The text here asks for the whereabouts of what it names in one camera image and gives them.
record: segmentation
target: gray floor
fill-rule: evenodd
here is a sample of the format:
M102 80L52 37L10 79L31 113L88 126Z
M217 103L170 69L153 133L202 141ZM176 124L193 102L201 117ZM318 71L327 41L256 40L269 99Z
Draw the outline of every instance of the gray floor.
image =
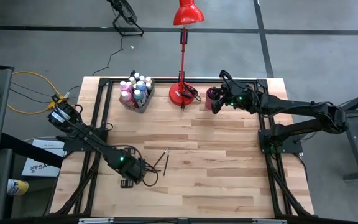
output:
M177 0L130 0L143 27L173 27ZM358 30L355 0L260 0L266 29ZM256 29L252 0L199 0L206 22L198 27ZM105 0L0 0L0 24L111 26L114 18ZM293 100L342 103L358 95L358 35L268 35L275 77L284 78ZM51 79L61 92L79 85L83 76L106 66L120 47L115 32L0 31L0 65L28 70ZM99 75L128 75L138 70L150 76L175 76L180 66L177 33L146 33L123 40L124 50ZM216 77L226 69L234 77L266 77L258 34L190 34L186 75ZM14 82L52 94L42 80L16 75ZM45 96L18 89L39 100ZM21 110L45 105L11 93L9 102ZM25 116L8 110L5 132L18 138L53 136L59 132L47 114ZM304 118L295 117L295 121ZM17 132L25 126L26 132ZM358 221L358 181L345 184L342 176L357 170L346 136L318 133L303 143L314 210L325 218ZM44 205L28 196L22 214L40 213Z

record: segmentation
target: lamp base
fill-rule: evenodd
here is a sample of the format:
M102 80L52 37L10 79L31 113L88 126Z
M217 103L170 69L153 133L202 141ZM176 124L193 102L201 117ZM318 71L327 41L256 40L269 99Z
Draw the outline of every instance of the lamp base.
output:
M171 99L172 103L178 106L181 106L182 101L185 102L185 105L189 105L194 100L194 97L187 98L187 97L183 97L180 94L179 83L175 83L171 86L171 89L169 89L169 98Z

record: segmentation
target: wooden tabletop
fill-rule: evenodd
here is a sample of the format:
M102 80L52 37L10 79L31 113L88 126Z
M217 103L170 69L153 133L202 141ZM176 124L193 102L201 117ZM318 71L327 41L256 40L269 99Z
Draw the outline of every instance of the wooden tabletop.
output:
M99 78L84 77L81 87L78 104L84 107L82 118L88 124ZM267 81L270 94L287 99L283 79ZM218 114L212 114L205 108L204 100L206 90L216 84L194 84L203 101L195 101L182 111L170 102L170 86L169 83L156 84L144 114L125 109L119 102L118 85L114 86L108 115L114 129L109 132L108 144L135 146L150 164L169 147L170 158L165 177L160 174L154 187L139 184L132 189L120 188L121 176L101 160L92 216L273 217L265 158L257 139L257 115L226 106ZM104 97L101 102L98 124ZM288 114L279 114L275 122L291 124L293 120ZM83 158L83 152L75 152L63 161L51 212L61 208L78 185ZM163 169L165 160L166 157L160 161L158 169ZM283 163L289 189L302 206L313 213L302 164L291 154L283 155ZM145 177L148 184L154 180L153 173ZM280 190L278 194L284 211Z

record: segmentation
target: lamp shade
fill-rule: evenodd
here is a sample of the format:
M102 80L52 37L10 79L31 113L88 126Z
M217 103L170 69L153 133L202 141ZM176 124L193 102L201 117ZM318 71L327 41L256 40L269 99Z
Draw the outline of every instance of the lamp shade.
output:
M203 22L204 15L194 4L194 0L179 0L180 6L173 19L173 25L185 25Z

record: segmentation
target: plastic bottle caddy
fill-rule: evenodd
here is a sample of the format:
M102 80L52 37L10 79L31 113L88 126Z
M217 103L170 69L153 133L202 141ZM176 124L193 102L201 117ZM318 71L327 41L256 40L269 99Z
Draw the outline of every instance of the plastic bottle caddy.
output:
M130 77L134 77L135 75L135 71L132 71L131 72L131 75ZM144 113L144 111L146 111L147 109L147 106L149 105L152 97L153 97L153 94L154 94L154 90L155 90L155 82L154 82L154 79L151 79L151 83L152 83L152 89L151 91L148 93L148 97L146 99L146 102L144 103L143 106L139 107L139 108L134 108L134 107L131 107L131 106L128 106L128 105L125 105L125 104L122 104L125 108L131 110L131 111L135 111L135 112L138 112L138 113Z

